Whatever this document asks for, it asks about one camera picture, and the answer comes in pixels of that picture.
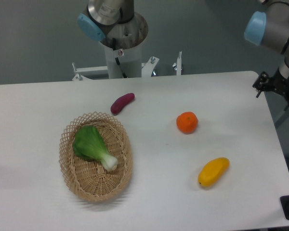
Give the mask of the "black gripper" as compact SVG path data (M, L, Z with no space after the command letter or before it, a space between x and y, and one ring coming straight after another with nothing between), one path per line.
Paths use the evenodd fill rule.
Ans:
M286 101L284 111L289 108L289 76L284 78L277 70L276 73L270 77L265 71L261 72L252 87L256 89L258 98L262 92L273 92L282 96Z

